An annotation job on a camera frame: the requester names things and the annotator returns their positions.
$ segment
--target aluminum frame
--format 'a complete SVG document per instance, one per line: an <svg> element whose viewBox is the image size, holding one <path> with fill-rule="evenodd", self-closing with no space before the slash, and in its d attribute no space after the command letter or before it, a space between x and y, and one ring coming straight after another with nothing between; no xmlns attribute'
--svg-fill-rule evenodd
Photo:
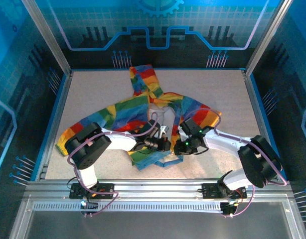
<svg viewBox="0 0 306 239"><path fill-rule="evenodd" d="M288 8L291 6L292 2L293 0L284 0L280 4L278 10L276 11L276 15L273 21L271 22L269 28L266 31L266 34L262 37L260 43L256 46L254 53L252 54L250 60L248 61L246 65L246 76L247 77L250 77L250 75L253 73L257 63L262 57L271 39L275 35L277 28L279 27L282 20L284 19L288 11Z"/></svg>
<svg viewBox="0 0 306 239"><path fill-rule="evenodd" d="M47 166L51 158L52 148L54 146L55 138L56 138L56 132L60 124L60 119L61 119L64 105L65 105L65 102L68 96L72 77L73 77L73 73L71 73L69 76L67 76L64 79L65 82L64 82L63 90L60 92L59 103L56 106L57 108L56 108L55 115L54 115L54 118L53 118L53 121L50 127L50 134L47 137L47 141L45 144L43 155L41 157L41 161L39 165L36 165L38 167L37 174L32 176L32 180L34 181L40 180L41 174L43 173L42 171L44 167Z"/></svg>
<svg viewBox="0 0 306 239"><path fill-rule="evenodd" d="M67 59L65 58L61 48L55 39L48 23L46 22L45 18L40 11L35 0L21 0L25 8L27 9L28 13L30 14L32 20L34 21L35 25L37 26L39 32L41 33L43 39L47 43L48 47L50 48L54 58L57 60L59 66L61 67L63 73L66 76L71 74L71 68Z"/></svg>
<svg viewBox="0 0 306 239"><path fill-rule="evenodd" d="M264 121L261 109L259 107L259 102L257 100L255 89L252 84L251 78L249 76L246 76L245 72L243 72L243 75L244 75L244 81L245 81L246 89L249 95L249 99L253 107L255 119L257 121L259 132L268 141L268 143L271 144L269 134L265 126L265 121Z"/></svg>
<svg viewBox="0 0 306 239"><path fill-rule="evenodd" d="M178 205L177 211L194 211L191 205L210 205L225 200L203 199L197 189L202 183L215 183L216 179L205 180L103 180L103 183L114 183L115 190L119 191L116 204L127 205L132 202L134 207L128 209L121 206L111 211L174 211L169 205ZM34 211L79 211L80 200L69 199L70 190L66 187L67 180L41 180L30 182L24 193L20 209L18 211L10 239L25 238L30 228L30 220ZM250 196L251 187L247 189ZM100 206L107 204L110 200L101 200ZM256 189L254 203L256 202L280 202L283 205L285 217L294 239L306 239L306 231L294 195L290 185L278 187L268 185L264 189ZM152 210L143 208L143 205L156 204ZM199 212L219 213L215 206L213 210L198 210Z"/></svg>

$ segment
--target ventilation grille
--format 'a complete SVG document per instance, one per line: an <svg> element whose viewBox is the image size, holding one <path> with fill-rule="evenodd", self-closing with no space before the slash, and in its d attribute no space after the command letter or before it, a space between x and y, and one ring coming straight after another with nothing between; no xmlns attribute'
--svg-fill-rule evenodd
<svg viewBox="0 0 306 239"><path fill-rule="evenodd" d="M107 202L98 203L98 209L81 209L80 202L35 202L35 211L89 211L102 209ZM221 213L217 202L114 202L106 211L110 212L212 212Z"/></svg>

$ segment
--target gear logo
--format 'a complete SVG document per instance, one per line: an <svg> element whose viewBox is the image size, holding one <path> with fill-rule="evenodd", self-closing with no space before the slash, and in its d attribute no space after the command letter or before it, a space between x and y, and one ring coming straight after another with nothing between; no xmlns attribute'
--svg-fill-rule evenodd
<svg viewBox="0 0 306 239"><path fill-rule="evenodd" d="M134 0L138 9L143 14L148 13L150 17L161 15L166 16L168 13L173 14L174 10L179 9L179 5L183 4L183 0Z"/></svg>

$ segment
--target enclosure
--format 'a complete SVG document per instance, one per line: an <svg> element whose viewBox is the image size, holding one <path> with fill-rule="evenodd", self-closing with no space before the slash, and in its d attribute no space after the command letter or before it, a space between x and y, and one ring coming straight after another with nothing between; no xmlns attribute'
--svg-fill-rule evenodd
<svg viewBox="0 0 306 239"><path fill-rule="evenodd" d="M84 219L59 142L81 119L134 97L141 65L153 67L155 95L221 112L225 133L264 136L288 186L256 188L249 209L229 220L217 215L221 200L198 189L242 168L238 158L209 149L144 163L106 150L96 177L119 198ZM126 219L142 228L127 238L306 238L306 2L0 0L0 238L96 238L97 225L116 238Z"/></svg>

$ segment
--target black mounting bracket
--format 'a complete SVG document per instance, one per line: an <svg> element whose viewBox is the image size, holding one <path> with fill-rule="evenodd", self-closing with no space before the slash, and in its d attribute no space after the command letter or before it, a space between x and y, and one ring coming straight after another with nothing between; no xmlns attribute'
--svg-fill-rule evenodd
<svg viewBox="0 0 306 239"><path fill-rule="evenodd" d="M113 183L97 183L92 188L90 188L96 192L112 192L112 194L107 195L99 195L99 194L92 194L85 190L79 183L73 183L70 189L70 199L83 199L83 197L87 197L88 199L112 199L113 192L114 192L114 184Z"/></svg>
<svg viewBox="0 0 306 239"><path fill-rule="evenodd" d="M239 192L231 191L229 195L223 195L222 191L219 190L217 183L203 183L202 188L198 189L199 193L202 193L203 199L243 199L247 198L245 187L237 189Z"/></svg>

